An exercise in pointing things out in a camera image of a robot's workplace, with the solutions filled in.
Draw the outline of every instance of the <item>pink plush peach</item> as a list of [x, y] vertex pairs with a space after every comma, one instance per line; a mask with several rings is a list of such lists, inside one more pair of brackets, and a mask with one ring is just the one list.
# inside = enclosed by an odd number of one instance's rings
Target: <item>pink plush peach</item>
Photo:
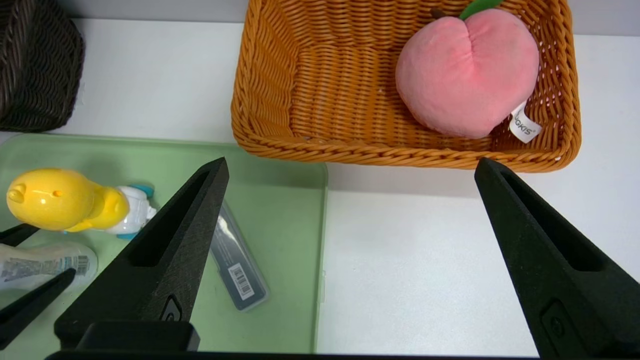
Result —
[[443, 17], [404, 46], [396, 87], [421, 124], [482, 138], [533, 93], [538, 46], [524, 23], [490, 9], [462, 21]]

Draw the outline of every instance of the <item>yellow toy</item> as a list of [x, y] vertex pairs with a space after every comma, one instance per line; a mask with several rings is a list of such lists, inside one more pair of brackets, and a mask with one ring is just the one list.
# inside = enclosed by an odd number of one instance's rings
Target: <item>yellow toy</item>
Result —
[[131, 239], [155, 214], [153, 189], [101, 186], [73, 170], [41, 168], [17, 177], [6, 193], [13, 215], [52, 231], [104, 230]]

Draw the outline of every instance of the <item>woven texture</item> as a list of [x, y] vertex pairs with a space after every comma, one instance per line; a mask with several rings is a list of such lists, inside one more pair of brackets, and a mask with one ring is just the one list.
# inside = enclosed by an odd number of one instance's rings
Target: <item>woven texture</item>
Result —
[[55, 0], [0, 0], [0, 130], [45, 131], [67, 123], [84, 44]]
[[475, 168], [482, 157], [521, 172], [567, 166], [580, 148], [572, 20], [566, 0], [505, 0], [540, 47], [525, 113], [542, 126], [528, 144], [508, 120], [486, 138], [418, 124], [396, 91], [397, 57], [433, 21], [469, 0], [250, 0], [231, 106], [238, 144], [267, 158]]

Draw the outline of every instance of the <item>white label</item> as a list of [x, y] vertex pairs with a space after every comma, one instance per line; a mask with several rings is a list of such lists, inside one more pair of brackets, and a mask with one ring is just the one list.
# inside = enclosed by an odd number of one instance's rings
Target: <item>white label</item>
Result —
[[251, 288], [251, 284], [249, 284], [249, 280], [246, 279], [246, 275], [244, 274], [244, 270], [240, 263], [231, 266], [228, 270], [229, 274], [231, 274], [231, 278], [236, 284], [236, 288], [238, 289], [238, 293], [242, 300], [246, 300], [255, 295]]
[[509, 130], [523, 143], [529, 143], [533, 138], [540, 134], [542, 127], [531, 121], [524, 113], [524, 106], [527, 102], [523, 102], [513, 112], [513, 119], [509, 124]]

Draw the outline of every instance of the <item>white wall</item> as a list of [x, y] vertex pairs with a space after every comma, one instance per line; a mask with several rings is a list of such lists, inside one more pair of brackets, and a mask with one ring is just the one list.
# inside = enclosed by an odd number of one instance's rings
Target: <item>white wall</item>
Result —
[[[73, 17], [244, 22], [248, 0], [58, 0]], [[574, 33], [640, 36], [638, 0], [569, 0]]]

